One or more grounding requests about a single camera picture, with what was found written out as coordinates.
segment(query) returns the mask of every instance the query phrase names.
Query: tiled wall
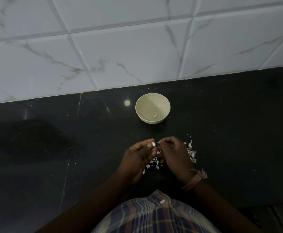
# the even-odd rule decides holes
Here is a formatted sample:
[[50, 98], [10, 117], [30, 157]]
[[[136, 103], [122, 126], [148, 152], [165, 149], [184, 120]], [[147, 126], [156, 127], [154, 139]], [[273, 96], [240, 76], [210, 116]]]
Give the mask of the tiled wall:
[[0, 102], [283, 66], [283, 0], [0, 0]]

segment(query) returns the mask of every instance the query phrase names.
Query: person's left hand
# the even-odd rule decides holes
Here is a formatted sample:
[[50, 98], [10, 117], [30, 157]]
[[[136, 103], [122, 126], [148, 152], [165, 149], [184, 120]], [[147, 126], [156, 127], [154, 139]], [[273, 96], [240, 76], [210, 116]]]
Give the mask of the person's left hand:
[[146, 165], [156, 156], [157, 148], [151, 144], [154, 141], [155, 139], [140, 141], [124, 152], [117, 172], [130, 184], [140, 179]]

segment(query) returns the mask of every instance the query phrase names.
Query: hand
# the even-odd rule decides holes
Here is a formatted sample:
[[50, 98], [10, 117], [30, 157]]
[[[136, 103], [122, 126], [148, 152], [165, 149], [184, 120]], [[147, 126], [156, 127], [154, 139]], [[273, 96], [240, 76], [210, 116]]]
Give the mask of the hand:
[[130, 184], [140, 179], [146, 165], [156, 156], [157, 148], [151, 144], [154, 141], [155, 139], [140, 141], [124, 152], [117, 173]]
[[186, 145], [172, 136], [160, 140], [159, 150], [162, 151], [160, 156], [164, 156], [161, 163], [166, 160], [177, 179], [184, 185], [188, 184], [196, 172], [188, 171], [194, 169], [194, 166], [189, 158]]

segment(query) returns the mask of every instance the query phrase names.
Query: person's right hand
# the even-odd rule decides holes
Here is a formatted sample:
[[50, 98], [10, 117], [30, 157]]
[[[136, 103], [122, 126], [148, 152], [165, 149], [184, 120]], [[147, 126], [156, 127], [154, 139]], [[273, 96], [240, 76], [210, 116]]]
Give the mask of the person's right hand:
[[164, 156], [161, 162], [164, 162], [165, 159], [177, 179], [184, 185], [188, 184], [196, 172], [188, 171], [194, 169], [194, 166], [189, 158], [186, 145], [176, 137], [171, 136], [160, 140], [159, 150]]

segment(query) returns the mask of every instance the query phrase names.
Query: bowl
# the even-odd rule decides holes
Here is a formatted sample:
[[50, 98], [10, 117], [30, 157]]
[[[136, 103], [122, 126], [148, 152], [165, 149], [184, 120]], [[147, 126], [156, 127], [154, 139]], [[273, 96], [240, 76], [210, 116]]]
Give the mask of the bowl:
[[156, 124], [167, 117], [171, 105], [165, 96], [158, 93], [148, 93], [137, 100], [135, 110], [145, 123]]

